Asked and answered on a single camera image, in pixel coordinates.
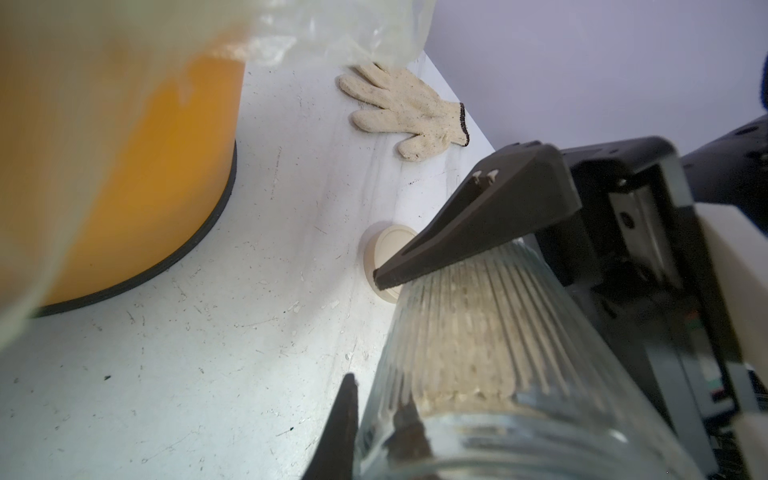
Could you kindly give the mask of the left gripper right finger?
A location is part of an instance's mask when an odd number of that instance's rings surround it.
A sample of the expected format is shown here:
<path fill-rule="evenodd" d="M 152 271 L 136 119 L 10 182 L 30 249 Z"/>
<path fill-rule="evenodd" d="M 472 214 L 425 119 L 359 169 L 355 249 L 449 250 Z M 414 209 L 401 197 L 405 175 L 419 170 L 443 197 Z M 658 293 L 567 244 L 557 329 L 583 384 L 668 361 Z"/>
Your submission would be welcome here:
<path fill-rule="evenodd" d="M 384 442 L 388 479 L 440 479 L 435 454 L 415 401 L 400 403 L 393 416 L 393 433 Z"/>

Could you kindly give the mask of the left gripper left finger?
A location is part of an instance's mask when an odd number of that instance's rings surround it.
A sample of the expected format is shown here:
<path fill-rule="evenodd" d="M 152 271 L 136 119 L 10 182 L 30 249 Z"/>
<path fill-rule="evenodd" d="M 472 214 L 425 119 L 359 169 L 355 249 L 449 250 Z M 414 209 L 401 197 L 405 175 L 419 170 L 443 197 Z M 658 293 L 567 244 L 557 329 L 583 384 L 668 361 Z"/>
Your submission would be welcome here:
<path fill-rule="evenodd" d="M 347 373 L 302 480 L 351 480 L 358 428 L 358 385 L 354 374 Z"/>

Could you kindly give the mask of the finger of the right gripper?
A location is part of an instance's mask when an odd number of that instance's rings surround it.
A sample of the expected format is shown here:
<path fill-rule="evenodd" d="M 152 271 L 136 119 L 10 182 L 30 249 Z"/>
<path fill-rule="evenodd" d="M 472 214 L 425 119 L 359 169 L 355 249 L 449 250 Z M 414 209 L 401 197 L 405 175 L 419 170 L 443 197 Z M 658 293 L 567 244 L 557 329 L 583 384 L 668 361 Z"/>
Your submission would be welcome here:
<path fill-rule="evenodd" d="M 536 233 L 582 202 L 570 168 L 551 144 L 504 147 L 478 162 L 434 219 L 373 272 L 381 290 Z"/>

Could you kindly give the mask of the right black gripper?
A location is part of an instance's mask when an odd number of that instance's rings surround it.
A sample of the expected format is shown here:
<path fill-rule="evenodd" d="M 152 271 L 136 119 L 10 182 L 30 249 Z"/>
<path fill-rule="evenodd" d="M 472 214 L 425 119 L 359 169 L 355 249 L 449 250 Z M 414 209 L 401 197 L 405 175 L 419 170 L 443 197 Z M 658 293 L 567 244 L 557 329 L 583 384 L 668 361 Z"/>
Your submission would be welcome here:
<path fill-rule="evenodd" d="M 745 364 L 694 209 L 767 229 L 767 120 L 680 155 L 658 136 L 575 147 L 582 202 L 536 239 L 545 261 L 711 479 L 744 479 L 732 423 L 767 407 Z"/>

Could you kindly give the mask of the ribbed glass oatmeal jar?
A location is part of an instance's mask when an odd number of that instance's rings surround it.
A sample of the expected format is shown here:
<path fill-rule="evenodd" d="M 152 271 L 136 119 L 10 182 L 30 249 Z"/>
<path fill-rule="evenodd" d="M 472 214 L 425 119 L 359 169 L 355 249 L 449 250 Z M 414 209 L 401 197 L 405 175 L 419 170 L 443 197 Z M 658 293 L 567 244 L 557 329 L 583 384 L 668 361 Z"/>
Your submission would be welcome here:
<path fill-rule="evenodd" d="M 355 442 L 412 398 L 440 479 L 698 479 L 701 471 L 542 259 L 512 241 L 405 284 Z"/>

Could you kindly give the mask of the cream jar lid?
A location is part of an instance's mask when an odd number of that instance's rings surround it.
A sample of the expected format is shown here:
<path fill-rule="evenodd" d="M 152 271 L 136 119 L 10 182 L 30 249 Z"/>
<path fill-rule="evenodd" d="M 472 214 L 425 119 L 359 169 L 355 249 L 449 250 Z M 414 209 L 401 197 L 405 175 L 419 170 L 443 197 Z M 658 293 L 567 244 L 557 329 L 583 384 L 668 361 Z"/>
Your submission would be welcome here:
<path fill-rule="evenodd" d="M 398 301 L 401 287 L 397 286 L 381 290 L 374 282 L 373 273 L 406 246 L 416 235 L 416 231 L 410 227 L 392 225 L 377 232 L 366 245 L 363 255 L 363 268 L 366 279 L 373 292 L 386 302 L 395 304 Z"/>

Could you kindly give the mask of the beige knit glove on table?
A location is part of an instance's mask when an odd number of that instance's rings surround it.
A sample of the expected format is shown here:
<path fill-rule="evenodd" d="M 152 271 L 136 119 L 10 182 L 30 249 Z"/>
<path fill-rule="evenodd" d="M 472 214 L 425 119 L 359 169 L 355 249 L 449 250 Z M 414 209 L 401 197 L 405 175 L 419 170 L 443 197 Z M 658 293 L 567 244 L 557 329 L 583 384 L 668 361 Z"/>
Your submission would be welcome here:
<path fill-rule="evenodd" d="M 442 154 L 452 145 L 469 145 L 463 103 L 442 99 L 406 68 L 389 69 L 373 63 L 353 69 L 353 74 L 337 79 L 337 86 L 369 107 L 353 112 L 352 124 L 372 134 L 407 134 L 409 137 L 397 145 L 401 158 L 419 162 Z"/>

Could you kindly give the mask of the orange trash bin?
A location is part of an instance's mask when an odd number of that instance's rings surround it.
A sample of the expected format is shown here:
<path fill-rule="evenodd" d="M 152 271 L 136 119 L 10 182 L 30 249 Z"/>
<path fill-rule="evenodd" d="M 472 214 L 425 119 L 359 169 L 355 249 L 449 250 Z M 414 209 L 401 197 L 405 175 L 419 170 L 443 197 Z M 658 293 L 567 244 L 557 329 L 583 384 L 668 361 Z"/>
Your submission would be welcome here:
<path fill-rule="evenodd" d="M 208 235 L 237 176 L 245 68 L 201 57 L 152 95 L 36 316 L 132 290 Z"/>

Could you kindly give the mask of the clear green bin liner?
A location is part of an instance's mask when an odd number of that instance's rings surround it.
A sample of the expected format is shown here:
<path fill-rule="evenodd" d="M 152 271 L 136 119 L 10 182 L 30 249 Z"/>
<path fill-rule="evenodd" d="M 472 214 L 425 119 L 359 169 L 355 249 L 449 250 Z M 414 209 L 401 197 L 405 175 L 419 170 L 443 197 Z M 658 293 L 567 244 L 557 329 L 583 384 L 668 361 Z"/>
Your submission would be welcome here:
<path fill-rule="evenodd" d="M 1 341 L 51 288 L 161 83 L 198 57 L 404 65 L 431 1 L 5 1 Z"/>

